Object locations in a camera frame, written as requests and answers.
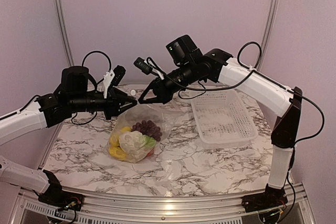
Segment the white bracket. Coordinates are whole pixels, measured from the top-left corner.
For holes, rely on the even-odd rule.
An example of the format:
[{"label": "white bracket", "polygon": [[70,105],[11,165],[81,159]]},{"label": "white bracket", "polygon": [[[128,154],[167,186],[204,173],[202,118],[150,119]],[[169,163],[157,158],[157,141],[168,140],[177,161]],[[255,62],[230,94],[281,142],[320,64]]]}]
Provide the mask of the white bracket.
[{"label": "white bracket", "polygon": [[110,70],[106,72],[106,74],[104,74],[104,80],[103,80],[104,99],[107,98],[107,91],[115,75],[116,74],[113,72],[113,70]]},{"label": "white bracket", "polygon": [[[145,63],[147,64],[147,65],[154,65],[151,61],[147,61],[147,60],[145,60]],[[155,70],[155,72],[159,75],[159,77],[161,78],[161,80],[164,80],[164,76],[163,76],[163,74],[160,72],[160,71],[158,71],[158,70],[156,70],[156,69],[154,69]]]}]

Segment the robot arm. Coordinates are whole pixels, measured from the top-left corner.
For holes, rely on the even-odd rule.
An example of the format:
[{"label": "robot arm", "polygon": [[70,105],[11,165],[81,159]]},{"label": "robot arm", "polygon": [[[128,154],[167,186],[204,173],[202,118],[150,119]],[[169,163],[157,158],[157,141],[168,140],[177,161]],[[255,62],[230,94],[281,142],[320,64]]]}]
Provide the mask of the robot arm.
[{"label": "robot arm", "polygon": [[[263,194],[245,196],[243,206],[250,212],[288,202],[283,186],[289,167],[293,163],[293,147],[300,120],[302,91],[299,88],[285,87],[255,69],[241,66],[231,54],[220,49],[212,49],[203,55],[188,35],[171,42],[166,48],[178,68],[168,74],[164,73],[164,79],[159,77],[154,79],[140,96],[139,102],[167,103],[179,90],[202,91],[187,86],[198,80],[209,79],[229,87],[234,86],[270,108],[278,118],[271,135],[274,152],[269,182]],[[156,64],[145,64],[141,58],[134,64],[146,74],[151,73],[153,68],[159,69]],[[151,90],[155,97],[146,99]]]},{"label": "robot arm", "polygon": [[[102,81],[104,92],[100,92],[88,68],[64,69],[61,84],[54,93],[32,100],[22,109],[0,118],[0,146],[29,132],[59,124],[73,113],[103,111],[108,120],[118,116],[137,104],[135,98],[114,87],[124,74],[121,66],[107,72]],[[88,80],[95,87],[92,91],[88,91]],[[47,170],[30,169],[0,155],[0,181],[34,190],[40,193],[39,200],[47,204],[80,210],[83,196],[63,191],[56,176]],[[72,206],[74,197],[79,200]]]}]

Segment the purple grapes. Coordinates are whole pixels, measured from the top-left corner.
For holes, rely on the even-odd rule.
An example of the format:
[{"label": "purple grapes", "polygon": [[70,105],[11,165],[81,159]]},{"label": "purple grapes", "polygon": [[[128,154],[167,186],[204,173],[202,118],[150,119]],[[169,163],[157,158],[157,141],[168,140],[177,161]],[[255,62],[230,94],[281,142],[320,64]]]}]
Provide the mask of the purple grapes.
[{"label": "purple grapes", "polygon": [[141,123],[136,123],[132,126],[132,131],[139,131],[143,135],[151,136],[158,142],[161,140],[162,136],[161,128],[158,127],[152,120],[142,120]]}]

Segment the black cable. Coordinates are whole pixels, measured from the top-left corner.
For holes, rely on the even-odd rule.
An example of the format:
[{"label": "black cable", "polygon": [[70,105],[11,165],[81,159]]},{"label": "black cable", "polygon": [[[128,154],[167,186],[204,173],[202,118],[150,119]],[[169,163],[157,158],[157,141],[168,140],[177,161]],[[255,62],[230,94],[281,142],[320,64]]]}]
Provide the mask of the black cable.
[{"label": "black cable", "polygon": [[88,124],[88,123],[91,123],[97,116],[97,111],[95,113],[95,115],[93,116],[93,118],[91,118],[89,121],[85,122],[85,123],[75,123],[73,120],[75,119],[75,117],[78,115],[78,113],[76,112],[76,114],[71,118],[71,122],[74,124],[74,125],[85,125],[85,124]]},{"label": "black cable", "polygon": [[[151,57],[148,57],[147,58],[147,62],[149,62],[148,60],[151,61],[151,63],[153,64],[152,67],[158,71],[160,71],[166,78],[168,78],[169,80],[171,80],[173,83],[175,83],[176,85],[178,85],[179,87],[183,88],[183,89],[187,89],[187,90],[194,90],[194,91],[222,91],[222,90],[229,90],[229,89],[234,89],[236,87],[238,87],[239,85],[241,85],[244,81],[246,81],[253,73],[256,73],[256,74],[259,74],[260,76],[264,77],[265,79],[271,81],[272,83],[276,84],[277,86],[287,90],[283,85],[279,84],[278,82],[268,78],[267,76],[264,76],[262,73],[259,73],[258,71],[256,71],[255,69],[251,70],[251,72],[239,83],[231,86],[231,87],[223,87],[223,88],[219,88],[219,89],[195,89],[195,88],[188,88],[188,87],[185,87],[181,84],[179,84],[178,82],[176,82],[175,80],[173,80],[172,78],[170,78],[156,63],[155,61],[151,58]],[[294,94],[294,92],[292,90],[287,90],[289,93],[291,94]],[[313,137],[316,137],[317,135],[319,135],[321,133],[321,131],[323,130],[324,128],[324,122],[325,122],[325,118],[324,118],[324,114],[323,114],[323,111],[320,109],[320,107],[314,103],[313,101],[311,101],[310,99],[300,95],[300,94],[295,94],[295,95],[298,95],[299,97],[301,97],[302,99],[308,101],[309,103],[311,103],[320,113],[321,113],[321,116],[322,116],[322,124],[321,124],[321,127],[320,129],[318,130],[317,133],[313,134],[313,135],[310,135],[310,136],[307,136],[307,137],[303,137],[299,140],[296,140],[295,141],[295,144],[297,144],[298,142],[300,141],[303,141],[303,140],[307,140],[307,139],[310,139],[310,138],[313,138]]]},{"label": "black cable", "polygon": [[173,83],[175,83],[176,85],[178,85],[180,88],[183,89],[187,89],[187,90],[193,90],[193,91],[222,91],[222,90],[229,90],[229,89],[234,89],[236,87],[238,87],[239,85],[241,85],[244,81],[246,81],[254,72],[256,72],[254,69],[239,83],[230,86],[230,87],[223,87],[223,88],[216,88],[216,89],[195,89],[195,88],[189,88],[189,87],[185,87],[181,84],[179,84],[178,82],[176,82],[175,80],[173,80],[172,78],[170,78],[154,61],[151,57],[148,57],[147,60],[150,60],[151,63],[153,65],[151,65],[152,68],[156,69],[157,71],[160,71],[163,76],[165,76],[166,78],[168,78],[169,80],[171,80]]},{"label": "black cable", "polygon": [[[199,85],[201,85],[201,86],[202,86],[202,87],[205,89],[204,85],[203,85],[203,84],[201,84],[201,82],[200,82],[200,81],[197,81],[197,83],[198,83]],[[196,97],[200,97],[201,95],[203,95],[203,94],[205,94],[205,93],[206,93],[206,91],[204,91],[203,93],[201,93],[201,94],[198,94],[198,95],[195,95],[194,97],[184,98],[184,97],[182,97],[182,96],[181,96],[181,91],[182,91],[182,90],[179,90],[179,91],[178,91],[178,93],[177,93],[177,95],[178,95],[178,97],[179,97],[179,98],[181,98],[181,99],[183,99],[183,100],[190,100],[190,99],[194,99],[194,98],[196,98]]]},{"label": "black cable", "polygon": [[68,222],[68,224],[73,224],[76,221],[76,218],[77,218],[77,212],[76,212],[76,210],[73,207],[71,207],[71,209],[75,212],[75,216],[74,216],[74,218],[72,219],[71,222]]},{"label": "black cable", "polygon": [[255,41],[250,41],[248,43],[246,43],[245,45],[242,46],[242,48],[239,50],[239,53],[237,55],[237,61],[239,63],[239,65],[241,65],[242,67],[246,68],[246,69],[249,69],[248,66],[246,66],[245,64],[243,64],[241,61],[240,61],[240,54],[241,52],[243,52],[243,50],[249,46],[249,45],[257,45],[257,47],[259,48],[259,56],[258,56],[258,60],[257,60],[257,63],[255,64],[255,66],[253,68],[257,68],[257,66],[260,64],[260,61],[261,61],[261,55],[263,54],[262,53],[262,49],[261,49],[261,46],[259,45],[259,43],[255,42]]},{"label": "black cable", "polygon": [[151,74],[154,75],[154,76],[159,76],[158,73],[155,73],[155,72],[153,72],[153,71],[151,71]]},{"label": "black cable", "polygon": [[30,103],[31,103],[35,98],[37,98],[37,97],[41,97],[41,96],[38,95],[38,94],[34,95],[34,96],[29,100],[29,102],[27,102],[26,105],[24,105],[24,106],[20,109],[20,112],[22,112],[25,108],[27,108],[28,105],[30,105]]},{"label": "black cable", "polygon": [[[35,98],[37,98],[37,97],[41,97],[41,96],[38,95],[38,94],[34,95],[34,96],[29,100],[29,102],[27,102],[21,109],[19,109],[19,111],[20,111],[20,112],[24,111],[24,109],[27,108],[28,105],[30,105],[30,103],[31,103]],[[11,113],[11,114],[5,115],[5,116],[3,116],[2,118],[0,118],[0,121],[3,120],[3,119],[9,118],[9,117],[11,117],[11,116],[13,116],[13,115],[16,115],[16,114],[17,114],[17,112],[15,111],[15,112],[13,112],[13,113]]]},{"label": "black cable", "polygon": [[303,140],[307,140],[307,139],[310,139],[310,138],[313,138],[313,137],[316,137],[317,135],[319,135],[321,133],[321,131],[323,130],[323,128],[324,128],[325,117],[324,117],[323,111],[321,110],[321,108],[316,103],[314,103],[313,101],[311,101],[310,99],[308,99],[307,97],[304,97],[302,95],[299,95],[299,94],[295,94],[295,95],[298,95],[302,99],[304,99],[307,102],[309,102],[310,104],[312,104],[321,113],[321,116],[322,116],[322,124],[321,124],[320,129],[315,134],[313,134],[313,135],[306,136],[306,137],[303,137],[303,138],[300,138],[300,139],[296,140],[295,144],[297,144],[298,142],[301,142]]},{"label": "black cable", "polygon": [[294,196],[294,199],[293,199],[293,204],[291,205],[291,207],[289,208],[288,212],[285,214],[285,216],[278,221],[278,223],[281,223],[288,215],[289,213],[293,210],[294,208],[294,205],[295,205],[295,201],[296,201],[296,192],[295,192],[295,189],[293,187],[293,184],[289,181],[289,172],[287,173],[287,182],[288,184],[290,185],[290,187],[292,188],[293,190],[293,196]]},{"label": "black cable", "polygon": [[[91,55],[91,54],[95,54],[95,53],[104,55],[105,58],[107,58],[107,60],[109,61],[109,71],[111,71],[111,69],[112,69],[112,62],[111,62],[110,57],[109,57],[107,54],[105,54],[103,51],[99,51],[99,50],[91,51],[91,52],[89,52],[87,55],[85,55],[85,57],[83,58],[83,61],[82,61],[82,67],[84,66],[84,62],[85,62],[85,60],[89,57],[89,55]],[[101,79],[101,80],[99,80],[99,81],[97,82],[97,85],[100,84],[103,80],[104,80],[104,78]]]},{"label": "black cable", "polygon": [[35,190],[33,190],[34,194],[37,195],[37,197],[40,197],[40,194],[38,194]]}]

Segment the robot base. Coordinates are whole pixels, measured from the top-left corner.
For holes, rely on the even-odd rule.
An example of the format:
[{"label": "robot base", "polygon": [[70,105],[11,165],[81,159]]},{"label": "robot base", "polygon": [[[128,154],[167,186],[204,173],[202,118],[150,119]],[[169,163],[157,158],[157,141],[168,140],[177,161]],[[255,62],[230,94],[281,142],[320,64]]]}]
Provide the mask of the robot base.
[{"label": "robot base", "polygon": [[265,192],[246,195],[243,197],[242,206],[246,212],[261,211],[278,207],[288,202],[284,188],[274,189],[266,185]]},{"label": "robot base", "polygon": [[75,211],[80,211],[83,203],[83,195],[63,191],[56,176],[48,170],[43,171],[49,178],[50,186],[45,193],[40,194],[38,201],[59,207],[58,211],[66,210],[72,202],[75,202],[71,208]]}]

